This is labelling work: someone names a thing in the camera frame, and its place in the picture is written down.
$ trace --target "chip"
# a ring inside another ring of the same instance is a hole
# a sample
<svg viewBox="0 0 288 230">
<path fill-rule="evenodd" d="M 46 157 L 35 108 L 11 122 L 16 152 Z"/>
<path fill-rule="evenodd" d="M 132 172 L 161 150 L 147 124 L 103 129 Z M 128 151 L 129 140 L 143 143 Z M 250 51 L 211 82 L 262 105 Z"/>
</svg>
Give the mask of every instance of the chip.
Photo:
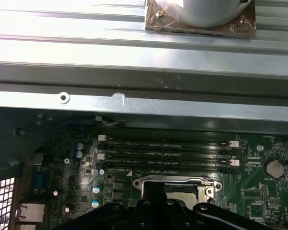
<svg viewBox="0 0 288 230">
<path fill-rule="evenodd" d="M 92 162 L 92 157 L 86 157 L 85 161 L 86 162 Z"/>
<path fill-rule="evenodd" d="M 119 192 L 119 191 L 113 192 L 113 199 L 119 200 L 122 198 L 122 196 L 123 196 L 123 192 Z"/>
<path fill-rule="evenodd" d="M 264 210 L 262 204 L 251 204 L 251 214 L 252 219 L 262 219 L 264 215 Z"/>
<path fill-rule="evenodd" d="M 123 189 L 123 187 L 124 187 L 124 183 L 123 182 L 115 181 L 113 183 L 113 189 L 121 190 L 121 189 Z"/>
<path fill-rule="evenodd" d="M 83 196 L 81 197 L 81 202 L 87 202 L 87 196 L 83 195 Z"/>
</svg>

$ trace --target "metal panel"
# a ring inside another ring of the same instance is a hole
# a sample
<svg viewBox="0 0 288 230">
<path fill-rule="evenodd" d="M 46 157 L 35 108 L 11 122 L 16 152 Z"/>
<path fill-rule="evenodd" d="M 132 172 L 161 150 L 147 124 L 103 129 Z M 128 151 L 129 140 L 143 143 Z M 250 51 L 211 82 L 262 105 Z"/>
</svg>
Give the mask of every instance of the metal panel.
<svg viewBox="0 0 288 230">
<path fill-rule="evenodd" d="M 69 95 L 68 101 L 63 102 L 60 94 L 0 92 L 0 106 L 288 122 L 288 107 L 126 98 L 122 93 L 114 94 L 112 97 Z"/>
<path fill-rule="evenodd" d="M 288 79 L 288 0 L 256 1 L 253 40 L 144 31 L 144 0 L 21 3 L 0 1 L 0 63 Z"/>
</svg>

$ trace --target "black ram slot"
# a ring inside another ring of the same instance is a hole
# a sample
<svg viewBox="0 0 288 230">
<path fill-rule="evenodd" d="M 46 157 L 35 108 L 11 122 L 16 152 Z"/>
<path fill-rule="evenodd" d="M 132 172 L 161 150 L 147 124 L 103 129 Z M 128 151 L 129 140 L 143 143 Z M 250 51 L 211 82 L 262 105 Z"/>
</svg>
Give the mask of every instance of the black ram slot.
<svg viewBox="0 0 288 230">
<path fill-rule="evenodd" d="M 209 140 L 194 140 L 192 142 L 164 142 L 160 141 L 138 141 L 138 140 L 107 140 L 104 143 L 109 144 L 134 144 L 134 145 L 185 145 L 185 146 L 220 146 L 220 147 L 228 147 L 230 148 L 230 142 L 228 141 L 209 141 Z"/>
<path fill-rule="evenodd" d="M 132 150 L 151 150 L 151 151 L 193 151 L 193 152 L 207 152 L 207 153 L 225 153 L 229 152 L 228 149 L 211 149 L 211 146 L 185 146 L 185 145 L 171 145 L 168 144 L 159 144 L 159 145 L 128 145 L 128 144 L 110 144 L 102 143 L 98 145 L 98 150 L 123 150 L 123 151 L 132 151 Z"/>
<path fill-rule="evenodd" d="M 159 156 L 153 156 L 153 157 L 141 157 L 141 156 L 137 156 L 136 159 L 134 158 L 134 156 L 128 156 L 128 155 L 108 155 L 107 154 L 107 162 L 111 162 L 111 161 L 115 161 L 115 160 L 120 160 L 120 161 L 127 161 L 127 160 L 141 160 L 141 162 L 145 162 L 145 161 L 174 161 L 174 162 L 181 162 L 181 163 L 188 163 L 188 164 L 192 164 L 193 162 L 196 163 L 215 163 L 215 164 L 223 164 L 223 165 L 228 165 L 227 160 L 224 159 L 214 159 L 214 158 L 186 158 L 186 157 L 179 157 L 179 158 L 173 158 L 173 157 L 159 157 Z"/>
<path fill-rule="evenodd" d="M 203 159 L 231 159 L 230 156 L 218 155 L 213 153 L 202 153 L 202 152 L 157 152 L 157 151 L 105 151 L 107 157 L 124 158 L 124 157 L 135 157 L 135 158 L 179 158 L 180 160 L 192 160 L 197 158 Z"/>
<path fill-rule="evenodd" d="M 180 166 L 175 166 L 175 167 L 169 167 L 169 166 L 158 166 L 152 167 L 150 165 L 132 165 L 132 164 L 120 164 L 120 163 L 108 163 L 105 165 L 105 168 L 109 169 L 145 169 L 145 170 L 164 170 L 164 171 L 180 171 L 180 172 L 203 172 L 203 173 L 234 173 L 233 169 L 230 168 L 216 168 L 216 167 L 180 167 Z"/>
<path fill-rule="evenodd" d="M 152 159 L 135 159 L 135 158 L 125 158 L 125 159 L 108 159 L 104 163 L 120 163 L 120 164 L 132 164 L 142 167 L 144 165 L 153 165 L 155 168 L 160 166 L 170 166 L 170 167 L 226 167 L 227 161 L 216 161 L 211 159 L 211 161 L 173 161 L 171 159 L 166 160 L 152 160 Z"/>
</svg>

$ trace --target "white wire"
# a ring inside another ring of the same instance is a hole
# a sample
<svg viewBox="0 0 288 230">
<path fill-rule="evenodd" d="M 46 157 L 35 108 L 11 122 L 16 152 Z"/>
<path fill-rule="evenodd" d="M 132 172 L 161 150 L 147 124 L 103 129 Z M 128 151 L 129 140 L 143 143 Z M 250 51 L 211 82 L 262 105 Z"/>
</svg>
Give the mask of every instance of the white wire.
<svg viewBox="0 0 288 230">
<path fill-rule="evenodd" d="M 101 120 L 101 122 L 104 123 L 106 126 L 114 126 L 114 125 L 118 125 L 117 122 L 108 123 L 108 121 L 103 121 L 103 120 Z"/>
</svg>

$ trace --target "capacitor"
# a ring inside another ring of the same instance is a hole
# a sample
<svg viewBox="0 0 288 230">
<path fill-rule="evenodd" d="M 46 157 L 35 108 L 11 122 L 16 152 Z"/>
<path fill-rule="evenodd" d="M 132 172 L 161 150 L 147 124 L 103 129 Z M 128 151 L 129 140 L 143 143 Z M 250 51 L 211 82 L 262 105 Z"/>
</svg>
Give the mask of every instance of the capacitor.
<svg viewBox="0 0 288 230">
<path fill-rule="evenodd" d="M 101 185 L 100 184 L 97 184 L 93 187 L 93 193 L 94 194 L 98 194 L 98 193 L 100 193 L 100 191 L 101 191 Z"/>
<path fill-rule="evenodd" d="M 60 188 L 60 189 L 54 190 L 52 194 L 53 194 L 54 196 L 60 196 L 60 195 L 62 195 L 63 193 L 64 193 L 64 190 Z"/>
<path fill-rule="evenodd" d="M 105 174 L 105 171 L 103 169 L 101 169 L 101 170 L 98 171 L 98 174 L 102 176 L 102 175 Z"/>
<path fill-rule="evenodd" d="M 83 156 L 83 153 L 80 150 L 75 152 L 75 157 L 76 158 L 81 158 L 82 156 Z"/>
<path fill-rule="evenodd" d="M 92 201 L 92 207 L 97 208 L 100 205 L 100 199 L 96 198 Z"/>
<path fill-rule="evenodd" d="M 65 212 L 69 213 L 69 212 L 74 211 L 75 209 L 76 209 L 76 206 L 74 204 L 68 204 L 66 205 Z"/>
<path fill-rule="evenodd" d="M 76 149 L 77 150 L 82 150 L 83 147 L 84 147 L 84 145 L 82 143 L 80 143 L 80 142 L 76 144 Z"/>
</svg>

